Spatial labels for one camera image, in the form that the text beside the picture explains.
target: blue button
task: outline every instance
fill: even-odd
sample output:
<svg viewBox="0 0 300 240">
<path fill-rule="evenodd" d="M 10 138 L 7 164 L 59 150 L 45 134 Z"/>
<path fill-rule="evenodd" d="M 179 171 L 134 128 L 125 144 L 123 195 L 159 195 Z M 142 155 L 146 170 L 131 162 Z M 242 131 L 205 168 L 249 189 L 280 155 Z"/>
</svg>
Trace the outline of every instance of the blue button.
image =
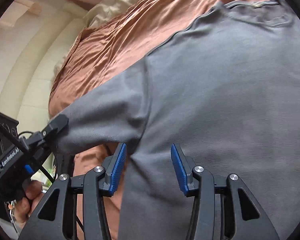
<svg viewBox="0 0 300 240">
<path fill-rule="evenodd" d="M 25 165 L 25 169 L 29 174 L 34 174 L 34 171 L 29 164 Z"/>
</svg>

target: sweatshirt sleeve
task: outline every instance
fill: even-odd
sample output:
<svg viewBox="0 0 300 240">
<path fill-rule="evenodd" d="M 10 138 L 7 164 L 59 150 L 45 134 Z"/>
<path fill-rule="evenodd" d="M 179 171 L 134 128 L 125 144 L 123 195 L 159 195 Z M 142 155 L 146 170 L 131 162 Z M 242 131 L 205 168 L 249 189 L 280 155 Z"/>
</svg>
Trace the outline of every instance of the sweatshirt sleeve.
<svg viewBox="0 0 300 240">
<path fill-rule="evenodd" d="M 77 154 L 105 142 L 125 142 L 133 152 L 149 114 L 148 76 L 142 58 L 65 108 L 69 125 L 51 145 L 53 152 Z"/>
</svg>

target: bed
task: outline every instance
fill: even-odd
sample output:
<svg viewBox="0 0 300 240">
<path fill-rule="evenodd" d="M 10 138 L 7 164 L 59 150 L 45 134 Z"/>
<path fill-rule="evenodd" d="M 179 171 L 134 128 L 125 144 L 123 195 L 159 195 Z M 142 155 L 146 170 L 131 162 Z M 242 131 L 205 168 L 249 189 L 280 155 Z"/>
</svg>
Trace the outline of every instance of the bed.
<svg viewBox="0 0 300 240">
<path fill-rule="evenodd" d="M 124 71 L 175 32 L 187 28 L 218 1 L 233 0 L 102 0 L 88 12 L 67 4 L 60 12 L 67 14 L 66 19 L 55 19 L 59 27 L 53 34 L 43 37 L 56 24 L 47 23 L 16 62 L 0 96 L 0 111 L 19 120 L 19 131 L 42 129 L 50 117 Z M 258 1 L 264 0 L 247 1 L 258 6 Z M 25 66 L 26 75 L 18 76 Z M 19 90 L 12 86 L 17 78 L 22 78 Z M 116 145 L 113 142 L 77 154 L 74 175 L 101 165 Z M 118 235 L 123 188 L 122 179 L 115 195 L 105 198 L 113 239 Z M 77 213 L 82 219 L 80 197 Z M 80 230 L 78 236 L 83 239 Z"/>
</svg>

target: beige pillow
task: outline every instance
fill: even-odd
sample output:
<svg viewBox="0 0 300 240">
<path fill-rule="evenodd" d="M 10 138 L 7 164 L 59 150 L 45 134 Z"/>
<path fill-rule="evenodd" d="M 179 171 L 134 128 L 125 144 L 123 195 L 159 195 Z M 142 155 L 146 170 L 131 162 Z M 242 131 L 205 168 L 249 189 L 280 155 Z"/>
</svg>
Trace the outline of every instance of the beige pillow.
<svg viewBox="0 0 300 240">
<path fill-rule="evenodd" d="M 87 27 L 98 28 L 114 17 L 124 13 L 139 0 L 102 0 L 83 18 Z"/>
</svg>

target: blue gripper pad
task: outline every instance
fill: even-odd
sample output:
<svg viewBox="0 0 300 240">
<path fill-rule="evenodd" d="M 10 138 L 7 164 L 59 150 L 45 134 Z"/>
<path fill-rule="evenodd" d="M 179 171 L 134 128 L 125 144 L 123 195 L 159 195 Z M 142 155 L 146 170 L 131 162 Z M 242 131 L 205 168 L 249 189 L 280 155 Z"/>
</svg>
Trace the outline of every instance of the blue gripper pad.
<svg viewBox="0 0 300 240">
<path fill-rule="evenodd" d="M 185 156 L 184 156 L 182 150 L 181 150 L 180 154 L 182 154 L 183 159 L 185 160 Z M 189 193 L 189 187 L 188 187 L 188 183 L 187 183 L 186 170 L 182 165 L 182 161 L 181 161 L 181 158 L 180 158 L 182 156 L 180 156 L 180 154 L 179 154 L 179 152 L 176 148 L 176 145 L 173 144 L 171 146 L 171 160 L 172 160 L 172 163 L 173 163 L 174 171 L 176 172 L 176 176 L 177 176 L 177 179 L 178 179 L 180 190 L 186 196 Z"/>
<path fill-rule="evenodd" d="M 124 162 L 126 161 L 127 157 L 127 145 L 125 143 L 122 144 L 121 149 L 116 155 L 116 152 L 114 153 L 112 158 L 116 158 L 114 168 L 111 173 L 111 178 L 110 178 L 110 187 L 109 187 L 109 194 L 113 196 L 113 194 L 117 191 L 121 174 L 123 171 L 124 167 Z"/>
</svg>

